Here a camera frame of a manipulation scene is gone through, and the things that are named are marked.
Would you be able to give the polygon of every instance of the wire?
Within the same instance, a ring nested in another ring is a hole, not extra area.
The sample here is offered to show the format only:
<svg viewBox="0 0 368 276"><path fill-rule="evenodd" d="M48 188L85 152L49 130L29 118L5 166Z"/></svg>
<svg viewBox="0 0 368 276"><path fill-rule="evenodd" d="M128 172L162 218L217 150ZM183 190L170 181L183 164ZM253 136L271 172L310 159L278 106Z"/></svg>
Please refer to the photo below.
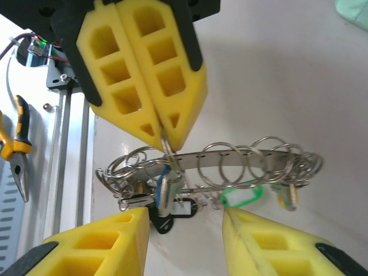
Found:
<svg viewBox="0 0 368 276"><path fill-rule="evenodd" d="M67 59L62 59L59 58L58 56L47 56L47 55L41 55L43 58L47 58L47 59L53 59L53 60L58 60L60 62L68 62Z"/></svg>
<svg viewBox="0 0 368 276"><path fill-rule="evenodd" d="M0 60L2 60L2 58L6 55L6 53L9 52L9 50L16 44L15 41L19 41L21 39L25 39L27 37L33 37L35 36L35 33L22 33L19 34L18 36L16 36L10 43L8 46L5 47L5 49L0 53Z"/></svg>

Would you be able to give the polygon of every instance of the black key tag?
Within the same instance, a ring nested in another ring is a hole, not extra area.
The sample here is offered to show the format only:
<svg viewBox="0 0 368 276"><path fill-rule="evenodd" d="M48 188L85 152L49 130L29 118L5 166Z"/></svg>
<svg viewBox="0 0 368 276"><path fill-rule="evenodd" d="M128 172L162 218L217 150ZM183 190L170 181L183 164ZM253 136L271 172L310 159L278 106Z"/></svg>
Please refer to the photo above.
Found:
<svg viewBox="0 0 368 276"><path fill-rule="evenodd" d="M167 217L160 217L156 206L148 208L149 219L160 234L166 234L174 225L174 218L171 214Z"/></svg>

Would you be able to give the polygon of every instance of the white surface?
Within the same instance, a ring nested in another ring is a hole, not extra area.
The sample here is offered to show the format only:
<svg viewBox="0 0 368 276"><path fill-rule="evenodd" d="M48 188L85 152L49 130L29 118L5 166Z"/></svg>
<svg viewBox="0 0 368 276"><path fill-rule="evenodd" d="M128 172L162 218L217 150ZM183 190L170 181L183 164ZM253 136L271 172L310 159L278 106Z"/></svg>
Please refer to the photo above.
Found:
<svg viewBox="0 0 368 276"><path fill-rule="evenodd" d="M276 135L322 154L296 212L270 191L247 209L320 235L368 267L368 33L340 18L333 0L223 0L196 28L209 95L181 152ZM143 145L100 118L96 130L95 167ZM94 195L95 220L117 213L97 181ZM207 208L167 235L152 232L145 275L226 275L221 216Z"/></svg>

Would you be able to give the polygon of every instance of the pliers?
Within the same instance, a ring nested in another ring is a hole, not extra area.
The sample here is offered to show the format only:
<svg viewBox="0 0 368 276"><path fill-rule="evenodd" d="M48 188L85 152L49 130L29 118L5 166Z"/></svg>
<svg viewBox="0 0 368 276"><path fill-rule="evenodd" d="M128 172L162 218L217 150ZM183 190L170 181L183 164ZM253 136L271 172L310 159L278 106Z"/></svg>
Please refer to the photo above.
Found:
<svg viewBox="0 0 368 276"><path fill-rule="evenodd" d="M0 111L0 156L10 162L11 174L22 199L28 202L29 166L26 154L32 149L32 144L28 140L29 106L19 95L14 96L14 101L18 110L18 122L13 143L2 126L2 112Z"/></svg>

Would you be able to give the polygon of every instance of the key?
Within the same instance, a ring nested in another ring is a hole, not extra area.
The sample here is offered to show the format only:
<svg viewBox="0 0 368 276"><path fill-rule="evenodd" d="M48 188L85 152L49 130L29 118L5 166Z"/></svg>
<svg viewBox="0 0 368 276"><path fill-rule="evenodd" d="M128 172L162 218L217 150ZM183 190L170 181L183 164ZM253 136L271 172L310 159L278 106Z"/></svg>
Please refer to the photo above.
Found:
<svg viewBox="0 0 368 276"><path fill-rule="evenodd" d="M271 184L272 191L277 193L277 198L281 207L288 211L295 211L298 204L298 192L294 184L284 186L276 183Z"/></svg>

